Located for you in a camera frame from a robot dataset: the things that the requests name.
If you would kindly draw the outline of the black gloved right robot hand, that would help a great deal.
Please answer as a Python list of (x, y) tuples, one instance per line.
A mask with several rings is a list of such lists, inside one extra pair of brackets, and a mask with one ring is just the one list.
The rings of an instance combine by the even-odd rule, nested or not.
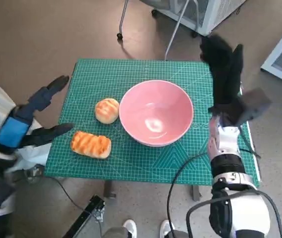
[(243, 70), (243, 45), (233, 49), (219, 35), (202, 37), (200, 58), (212, 75), (213, 104), (229, 104), (240, 91)]

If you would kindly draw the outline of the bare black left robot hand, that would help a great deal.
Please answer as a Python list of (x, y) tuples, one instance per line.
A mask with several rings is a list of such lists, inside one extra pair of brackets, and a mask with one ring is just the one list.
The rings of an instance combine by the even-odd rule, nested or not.
[(34, 113), (43, 111), (51, 104), (52, 97), (63, 90), (70, 77), (62, 75), (48, 86), (41, 87), (26, 104), (11, 109), (0, 127), (0, 151), (13, 153), (26, 146), (42, 146), (51, 143), (56, 137), (70, 131), (74, 124), (63, 123), (52, 128), (38, 128), (28, 131), (34, 121)]

